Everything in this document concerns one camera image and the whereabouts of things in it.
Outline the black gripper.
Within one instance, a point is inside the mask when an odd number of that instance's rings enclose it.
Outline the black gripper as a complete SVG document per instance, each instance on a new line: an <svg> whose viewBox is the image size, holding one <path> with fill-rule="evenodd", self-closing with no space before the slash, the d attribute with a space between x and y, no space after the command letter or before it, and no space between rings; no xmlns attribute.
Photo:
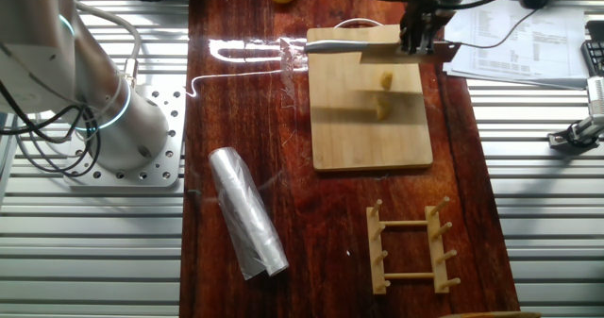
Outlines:
<svg viewBox="0 0 604 318"><path fill-rule="evenodd" d="M417 54L432 54L434 37L451 20L453 11L436 9L431 0L407 0L400 20L401 51L411 53L411 38L420 38Z"/></svg>

